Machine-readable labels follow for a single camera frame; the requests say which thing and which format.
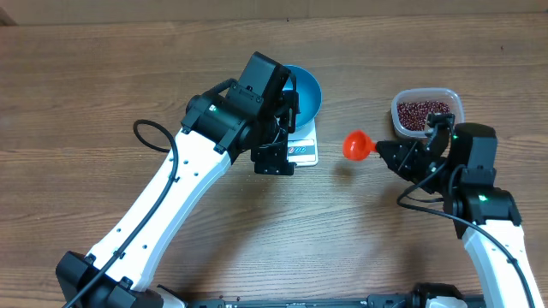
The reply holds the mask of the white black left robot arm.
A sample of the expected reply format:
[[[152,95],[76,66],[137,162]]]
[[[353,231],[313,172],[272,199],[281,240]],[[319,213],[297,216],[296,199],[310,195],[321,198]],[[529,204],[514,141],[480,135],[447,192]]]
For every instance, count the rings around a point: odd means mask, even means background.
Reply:
[[[152,285],[167,247],[243,152],[258,174],[294,173],[288,137],[298,111],[295,74],[258,52],[240,78],[191,98],[163,164],[124,217],[89,252],[68,252],[57,265],[67,306],[183,307],[175,292]]]

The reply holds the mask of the orange measuring scoop blue handle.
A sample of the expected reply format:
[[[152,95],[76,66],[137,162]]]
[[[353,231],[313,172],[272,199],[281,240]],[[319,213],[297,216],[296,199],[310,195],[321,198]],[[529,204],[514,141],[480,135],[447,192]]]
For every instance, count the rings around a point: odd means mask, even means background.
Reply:
[[[349,133],[342,144],[342,154],[351,161],[363,161],[376,151],[376,143],[361,130]]]

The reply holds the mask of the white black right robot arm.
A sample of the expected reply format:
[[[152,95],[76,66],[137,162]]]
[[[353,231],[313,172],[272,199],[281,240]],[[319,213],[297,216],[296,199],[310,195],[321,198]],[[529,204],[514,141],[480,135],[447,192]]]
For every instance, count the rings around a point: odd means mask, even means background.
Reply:
[[[438,124],[427,143],[379,141],[387,167],[410,182],[402,208],[447,218],[472,259],[488,307],[540,307],[512,194],[495,187],[497,135],[477,123]]]

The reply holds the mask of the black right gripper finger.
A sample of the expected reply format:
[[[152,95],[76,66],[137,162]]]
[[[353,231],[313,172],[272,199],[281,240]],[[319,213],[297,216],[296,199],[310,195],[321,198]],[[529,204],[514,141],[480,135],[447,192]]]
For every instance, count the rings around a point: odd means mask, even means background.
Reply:
[[[384,160],[389,170],[394,173],[398,173],[401,170],[402,160],[397,154],[381,154],[380,157]]]
[[[405,143],[395,140],[378,141],[375,145],[375,151],[379,155],[397,155],[398,153],[406,153],[407,146]]]

